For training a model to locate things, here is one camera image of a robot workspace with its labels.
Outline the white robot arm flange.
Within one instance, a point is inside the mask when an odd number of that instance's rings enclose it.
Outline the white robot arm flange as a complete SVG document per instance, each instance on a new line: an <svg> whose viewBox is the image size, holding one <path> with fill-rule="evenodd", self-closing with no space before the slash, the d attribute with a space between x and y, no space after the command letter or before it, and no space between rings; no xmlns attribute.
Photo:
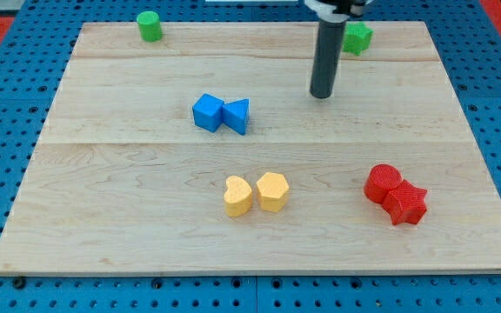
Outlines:
<svg viewBox="0 0 501 313"><path fill-rule="evenodd" d="M342 23L350 17L361 17L373 0L304 0L304 5L314 11L320 20Z"/></svg>

